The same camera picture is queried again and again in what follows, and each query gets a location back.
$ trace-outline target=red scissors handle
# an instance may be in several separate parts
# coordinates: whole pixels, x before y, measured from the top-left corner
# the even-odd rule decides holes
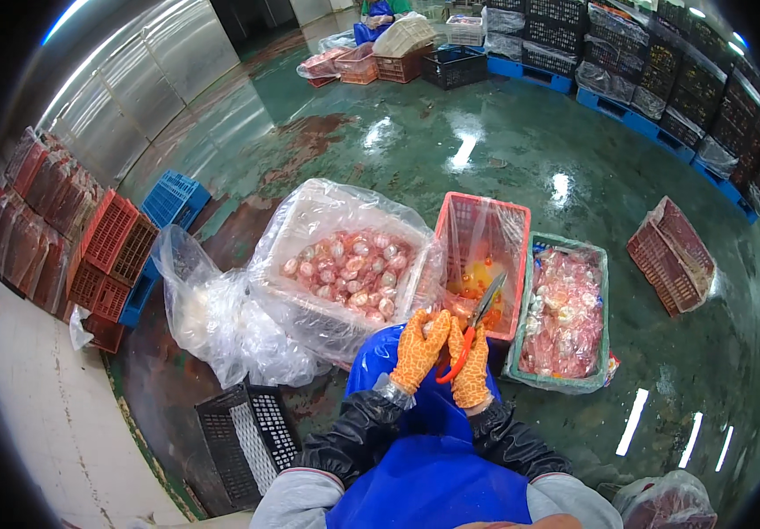
[[[473,327],[468,327],[465,330],[465,343],[462,346],[462,353],[459,355],[459,360],[450,368],[450,371],[440,376],[439,373],[444,371],[450,365],[450,354],[445,356],[439,361],[438,368],[436,369],[436,382],[438,384],[447,384],[462,371],[465,367],[465,362],[468,360],[468,354],[471,352],[471,346],[474,344],[474,335],[476,330]]]

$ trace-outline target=blue pallet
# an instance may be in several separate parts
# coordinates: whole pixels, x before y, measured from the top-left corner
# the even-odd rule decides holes
[[[574,80],[569,77],[563,77],[543,69],[532,68],[522,63],[510,61],[508,58],[493,57],[489,55],[488,71],[491,74],[505,75],[513,79],[521,79],[534,85],[544,86],[562,94],[571,91]]]
[[[177,224],[188,230],[209,199],[209,192],[199,182],[176,171],[165,171],[140,209],[159,229]]]
[[[756,215],[756,212],[753,210],[750,204],[747,203],[747,200],[741,196],[741,193],[739,193],[734,185],[732,185],[727,179],[721,178],[720,175],[716,174],[711,168],[707,167],[706,164],[704,164],[703,161],[701,161],[699,158],[692,160],[692,167],[698,173],[703,175],[703,178],[708,180],[710,184],[717,187],[721,191],[721,194],[727,197],[727,200],[735,204],[735,206],[738,206],[739,209],[741,209],[741,211],[745,214],[745,217],[747,217],[748,223],[755,223],[759,216]]]
[[[680,140],[674,138],[659,125],[642,116],[639,112],[630,110],[624,103],[613,101],[608,97],[598,96],[596,93],[580,88],[577,90],[577,102],[591,110],[600,112],[621,122],[624,126],[645,136],[669,153],[690,164],[695,157],[691,147],[686,146]]]
[[[160,271],[157,270],[153,263],[153,258],[148,257],[144,262],[142,273],[136,279],[136,284],[132,285],[130,294],[124,302],[124,307],[120,311],[118,323],[127,327],[135,328],[139,324],[139,316],[142,314],[144,304],[150,299],[150,293],[156,280],[160,278]]]

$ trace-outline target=person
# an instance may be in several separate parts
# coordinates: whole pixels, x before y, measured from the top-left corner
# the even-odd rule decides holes
[[[343,400],[340,417],[330,432],[306,437],[291,467],[271,482],[251,528],[623,529],[618,511],[513,419],[512,403],[500,401],[483,327],[447,388],[436,383],[434,365],[445,343],[455,365],[462,329],[442,311],[425,337],[427,321],[417,311],[405,326],[368,339],[353,363],[348,391],[356,390]],[[381,373],[359,375],[381,365]],[[356,386],[375,382],[357,389],[354,377],[361,380]],[[450,402],[441,410],[445,397]],[[417,420],[406,421],[423,406],[440,418],[426,428],[431,432],[416,432]],[[465,432],[456,417],[467,421]]]
[[[408,0],[362,0],[362,19],[353,25],[356,45],[374,42],[411,10]]]

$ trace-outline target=scissors blade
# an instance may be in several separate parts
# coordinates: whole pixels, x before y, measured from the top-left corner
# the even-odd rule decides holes
[[[480,323],[480,320],[483,319],[483,316],[486,315],[494,302],[494,294],[500,291],[505,281],[506,272],[501,272],[500,275],[491,281],[491,284],[488,285],[488,289],[486,289],[486,293],[480,298],[480,303],[477,304],[477,308],[471,312],[471,316],[468,318],[468,325],[470,327],[476,327],[477,323]]]

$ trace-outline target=green epoxy floor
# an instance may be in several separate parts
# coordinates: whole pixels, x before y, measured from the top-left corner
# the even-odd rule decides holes
[[[323,177],[381,192],[434,225],[447,191],[527,206],[532,229],[587,240],[609,256],[609,334],[621,366],[609,387],[568,396],[501,382],[517,418],[574,460],[590,486],[674,470],[703,413],[686,470],[706,485],[721,523],[760,478],[760,221],[688,165],[573,100],[514,79],[443,92],[339,82],[314,89],[295,74],[310,51],[299,32],[233,69],[161,134],[120,185],[141,203],[166,169],[213,196],[193,230],[216,263],[243,265],[280,199]],[[463,144],[473,148],[466,158]],[[646,212],[670,196],[721,274],[711,299],[670,318],[625,250]],[[110,375],[166,472],[212,514],[228,510],[200,453],[194,403],[218,386],[165,336],[161,291]],[[300,432],[327,428],[347,374],[288,391]],[[626,456],[615,454],[636,391],[649,390]],[[725,429],[729,452],[715,471]]]

